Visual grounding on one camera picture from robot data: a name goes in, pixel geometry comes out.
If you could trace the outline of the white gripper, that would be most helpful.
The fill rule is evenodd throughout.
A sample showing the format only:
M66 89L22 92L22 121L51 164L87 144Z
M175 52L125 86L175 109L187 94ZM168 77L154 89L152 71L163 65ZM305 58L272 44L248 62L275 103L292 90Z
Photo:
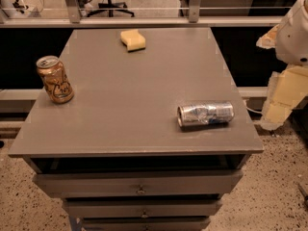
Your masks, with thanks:
M262 109L261 127L276 130L308 95L308 67L300 66L308 65L307 0L297 0L280 24L259 37L256 45L275 48L277 59L289 64L281 73L271 74Z

